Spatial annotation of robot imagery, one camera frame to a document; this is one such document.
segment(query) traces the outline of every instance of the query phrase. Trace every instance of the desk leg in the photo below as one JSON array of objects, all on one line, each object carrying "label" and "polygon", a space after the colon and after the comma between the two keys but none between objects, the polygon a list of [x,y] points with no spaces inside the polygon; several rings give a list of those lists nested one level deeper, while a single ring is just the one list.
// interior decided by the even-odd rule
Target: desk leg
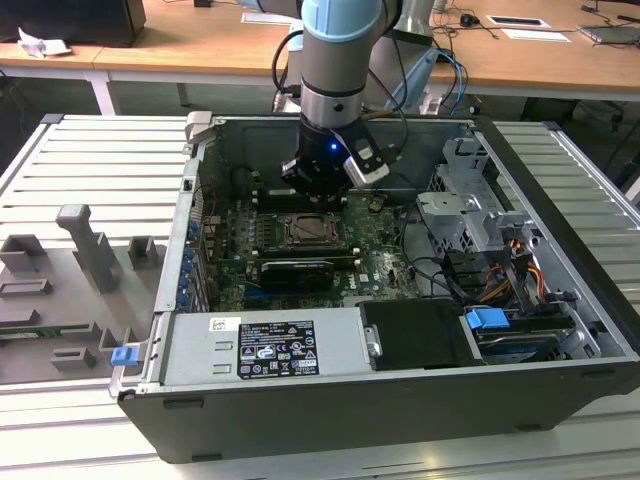
[{"label": "desk leg", "polygon": [[86,75],[91,83],[102,115],[120,115],[120,108],[109,89],[109,76],[106,72],[95,71]]},{"label": "desk leg", "polygon": [[187,92],[187,86],[184,83],[176,83],[178,87],[178,98],[180,99],[180,105],[182,107],[188,107],[191,105],[189,101],[189,92]]},{"label": "desk leg", "polygon": [[420,114],[437,115],[442,98],[447,94],[448,89],[449,86],[443,84],[427,85],[425,97],[420,105]]}]

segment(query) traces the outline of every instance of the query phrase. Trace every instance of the paper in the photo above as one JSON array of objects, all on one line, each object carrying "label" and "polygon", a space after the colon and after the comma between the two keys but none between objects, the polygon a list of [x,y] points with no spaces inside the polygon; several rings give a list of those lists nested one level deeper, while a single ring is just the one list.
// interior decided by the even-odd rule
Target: paper
[{"label": "paper", "polygon": [[503,28],[504,34],[512,40],[540,40],[543,42],[571,42],[567,37],[557,32],[545,32],[543,30],[516,30]]},{"label": "paper", "polygon": [[42,40],[25,33],[21,28],[18,28],[18,32],[20,33],[18,45],[32,57],[44,58],[46,55],[71,53],[71,49],[62,40]]},{"label": "paper", "polygon": [[246,12],[242,14],[242,23],[266,23],[270,25],[291,25],[293,18],[284,15],[275,15],[272,13],[253,13]]}]

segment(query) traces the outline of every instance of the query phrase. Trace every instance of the floor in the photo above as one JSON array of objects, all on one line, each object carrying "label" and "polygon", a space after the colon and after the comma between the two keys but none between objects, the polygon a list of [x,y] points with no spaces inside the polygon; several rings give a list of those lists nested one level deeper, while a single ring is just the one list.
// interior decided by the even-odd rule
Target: floor
[{"label": "floor", "polygon": [[[44,113],[98,114],[93,92],[87,82],[73,80],[17,80],[18,88],[5,85],[0,97],[0,169],[13,159]],[[192,106],[179,105],[174,84],[117,82],[115,97],[125,115],[184,115],[190,110],[213,110],[218,113],[269,113],[273,89],[227,85],[189,85]],[[515,97],[467,96],[463,105],[479,104],[483,114],[496,120],[519,120],[525,99]],[[614,107],[601,102],[580,102],[573,118],[563,124],[564,131],[598,166],[602,167],[618,143],[640,117],[640,104],[618,104],[624,118],[612,131]],[[544,102],[535,111],[536,120],[552,120],[565,102]],[[464,115],[465,109],[459,108]],[[640,151],[640,129],[616,155],[608,170],[616,175],[625,162]]]}]

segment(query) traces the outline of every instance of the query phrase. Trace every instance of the gray plastic block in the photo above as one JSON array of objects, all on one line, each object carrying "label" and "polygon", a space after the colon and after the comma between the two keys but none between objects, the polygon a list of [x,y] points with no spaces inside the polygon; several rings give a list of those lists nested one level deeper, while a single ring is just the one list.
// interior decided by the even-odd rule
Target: gray plastic block
[{"label": "gray plastic block", "polygon": [[51,290],[51,284],[46,278],[0,282],[0,298],[48,295],[51,293]]},{"label": "gray plastic block", "polygon": [[60,335],[69,342],[86,342],[97,340],[102,335],[102,330],[97,323],[91,323],[87,328],[67,328],[60,330]]},{"label": "gray plastic block", "polygon": [[56,217],[56,223],[71,234],[82,264],[86,266],[98,290],[101,293],[110,292],[115,287],[115,279],[110,269],[112,259],[104,254],[104,249],[96,241],[89,225],[90,216],[91,209],[88,205],[63,205]]},{"label": "gray plastic block", "polygon": [[153,237],[131,237],[127,253],[134,270],[158,266],[158,251]]},{"label": "gray plastic block", "polygon": [[11,273],[33,272],[31,257],[45,253],[35,235],[9,235],[0,247],[0,260]]},{"label": "gray plastic block", "polygon": [[87,347],[58,348],[52,353],[51,363],[58,370],[91,369],[96,364],[96,358]]},{"label": "gray plastic block", "polygon": [[127,328],[124,331],[124,340],[122,341],[123,345],[126,345],[127,343],[136,343],[138,341],[138,337],[136,337],[136,334],[133,332],[133,329],[131,327]]},{"label": "gray plastic block", "polygon": [[105,360],[111,361],[111,355],[113,350],[118,348],[120,344],[111,333],[111,330],[105,328],[100,337],[100,344],[98,345],[98,351],[104,356]]},{"label": "gray plastic block", "polygon": [[0,328],[24,327],[40,321],[40,314],[34,309],[3,312],[0,317]]},{"label": "gray plastic block", "polygon": [[[94,236],[96,237],[96,242],[98,242],[98,248],[109,264],[109,267],[113,266],[116,261],[116,256],[109,244],[109,239],[103,232],[96,232],[94,233]],[[80,269],[85,270],[87,267],[82,263],[82,257],[77,250],[73,250],[73,256],[76,257],[76,261],[78,262],[78,265],[80,265]]]},{"label": "gray plastic block", "polygon": [[64,118],[64,113],[45,113],[40,124],[44,125],[57,125]]}]

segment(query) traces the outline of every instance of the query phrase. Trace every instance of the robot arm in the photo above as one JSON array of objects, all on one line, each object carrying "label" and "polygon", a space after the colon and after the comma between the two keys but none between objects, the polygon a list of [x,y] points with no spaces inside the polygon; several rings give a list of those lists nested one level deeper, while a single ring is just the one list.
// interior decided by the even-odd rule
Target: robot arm
[{"label": "robot arm", "polygon": [[339,202],[352,185],[387,175],[399,152],[378,146],[361,118],[362,101],[373,47],[400,19],[403,1],[250,3],[295,16],[299,9],[304,24],[300,142],[295,158],[283,165],[283,179],[322,206]]}]

